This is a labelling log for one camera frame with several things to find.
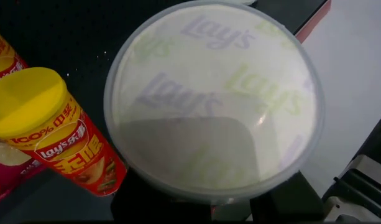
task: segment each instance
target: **potato chip image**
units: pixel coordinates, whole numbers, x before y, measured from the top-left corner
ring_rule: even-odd
[[[103,174],[104,168],[104,157],[98,162],[94,163],[88,169],[84,170],[80,175],[75,177],[75,180],[81,184],[93,184],[95,183]]]
[[[0,164],[5,166],[18,166],[31,159],[20,150],[0,141]]]

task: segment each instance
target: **red can label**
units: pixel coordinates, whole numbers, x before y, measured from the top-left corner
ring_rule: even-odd
[[[120,158],[70,94],[43,125],[5,141],[98,196],[115,192],[126,174]]]

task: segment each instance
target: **container rim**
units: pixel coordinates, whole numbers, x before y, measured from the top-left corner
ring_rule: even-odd
[[[269,177],[268,179],[262,180],[261,182],[258,182],[254,185],[248,185],[246,187],[240,187],[236,189],[226,189],[226,190],[211,190],[211,189],[204,189],[201,187],[173,187],[170,184],[164,182],[163,180],[160,180],[153,175],[143,171],[139,167],[136,166],[136,164],[132,163],[127,157],[126,153],[123,149],[125,149],[125,146],[121,144],[120,141],[117,141],[117,139],[120,139],[117,135],[116,127],[114,127],[114,122],[112,120],[112,111],[111,111],[111,99],[113,94],[113,84],[114,80],[116,79],[117,70],[119,67],[119,64],[122,60],[123,55],[125,54],[128,47],[131,45],[132,41],[148,26],[153,24],[154,22],[158,21],[162,17],[166,16],[167,14],[170,14],[172,12],[175,12],[179,9],[184,9],[186,7],[194,7],[194,6],[207,6],[207,5],[213,5],[213,4],[219,4],[223,6],[229,6],[229,7],[235,7],[238,9],[245,10],[247,12],[251,12],[253,14],[256,14],[260,16],[261,18],[271,22],[275,26],[277,26],[296,46],[298,49],[302,59],[305,61],[306,66],[308,67],[308,70],[310,71],[310,77],[311,81],[314,85],[314,92],[316,95],[316,122],[314,125],[313,133],[305,146],[303,152],[301,155],[294,160],[292,164],[290,164],[285,170],[275,174],[274,176]],[[284,28],[283,25],[281,25],[276,20],[272,19],[270,16],[264,14],[263,12],[260,12],[256,9],[253,9],[249,6],[244,6],[242,4],[233,4],[233,3],[227,3],[227,2],[219,2],[215,0],[207,0],[207,1],[193,1],[193,2],[184,2],[181,4],[177,4],[175,6],[169,7],[156,15],[152,16],[150,19],[145,21],[140,27],[138,27],[131,36],[125,41],[124,45],[120,48],[119,52],[117,53],[111,68],[108,73],[108,77],[106,79],[106,85],[104,89],[104,117],[106,120],[106,125],[108,127],[109,134],[112,138],[113,143],[116,145],[122,156],[125,158],[125,160],[128,162],[128,164],[137,172],[140,174],[141,177],[143,177],[146,181],[151,182],[154,186],[158,187],[160,190],[169,192],[170,194],[174,194],[176,196],[181,196],[182,198],[187,198],[196,202],[201,203],[212,203],[212,204],[225,204],[225,203],[233,203],[237,202],[239,200],[246,200],[250,199],[252,197],[256,197],[258,195],[261,195],[270,189],[276,187],[277,185],[281,184],[282,182],[288,180],[292,175],[297,173],[301,166],[306,162],[307,158],[315,149],[315,146],[318,142],[318,139],[321,135],[321,132],[323,130],[323,124],[324,124],[324,94],[323,89],[321,87],[321,83],[319,81],[319,78],[317,76],[316,70],[308,57],[306,51],[301,46],[299,41],[295,38],[295,36],[290,33],[288,30]]]

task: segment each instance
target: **red edge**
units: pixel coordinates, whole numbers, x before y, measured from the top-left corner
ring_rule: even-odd
[[[326,3],[317,11],[312,18],[295,34],[295,37],[302,43],[320,22],[320,20],[328,13],[331,9],[331,0],[326,1]]]

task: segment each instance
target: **black surface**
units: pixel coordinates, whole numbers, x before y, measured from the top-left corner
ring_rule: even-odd
[[[0,33],[31,67],[56,70],[110,140],[103,116],[103,93],[111,62],[141,23],[179,2],[184,1],[0,0]],[[296,34],[324,2],[326,0],[258,0],[256,6]],[[41,175],[19,187],[18,193],[0,203],[0,217],[30,194],[40,199],[46,197],[34,191],[51,178],[57,177]],[[61,190],[58,186],[50,188],[52,192]]]
[[[324,219],[323,202],[301,172],[273,190],[250,200],[259,223],[311,222]]]
[[[366,155],[381,164],[381,119],[352,160],[360,154]]]
[[[179,202],[151,187],[131,169],[111,203],[111,211],[117,223],[211,221],[209,205]]]

